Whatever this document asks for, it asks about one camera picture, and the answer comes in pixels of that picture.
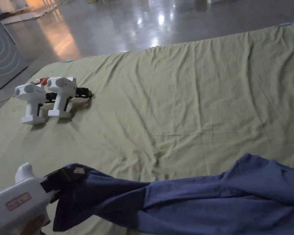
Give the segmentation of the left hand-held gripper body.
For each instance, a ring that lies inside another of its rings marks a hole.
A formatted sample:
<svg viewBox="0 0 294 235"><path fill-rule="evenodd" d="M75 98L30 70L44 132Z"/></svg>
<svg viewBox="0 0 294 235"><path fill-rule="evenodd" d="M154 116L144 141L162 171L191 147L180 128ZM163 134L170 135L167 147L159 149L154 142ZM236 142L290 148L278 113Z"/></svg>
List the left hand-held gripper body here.
<svg viewBox="0 0 294 235"><path fill-rule="evenodd" d="M15 174L15 184L0 192L0 235L20 235L26 225L43 216L34 235L40 235L49 222L47 206L58 192L62 170L42 178L36 177L32 165L21 165Z"/></svg>

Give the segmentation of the person's left hand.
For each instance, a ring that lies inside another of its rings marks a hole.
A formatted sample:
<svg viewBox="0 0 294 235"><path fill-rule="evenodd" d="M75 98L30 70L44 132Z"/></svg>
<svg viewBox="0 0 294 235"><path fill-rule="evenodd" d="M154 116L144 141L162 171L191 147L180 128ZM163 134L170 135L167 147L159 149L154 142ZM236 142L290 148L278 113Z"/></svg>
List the person's left hand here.
<svg viewBox="0 0 294 235"><path fill-rule="evenodd" d="M20 235L45 235L41 228L50 224L50 222L49 219L46 219L45 214L41 214L37 218L28 222L20 232Z"/></svg>

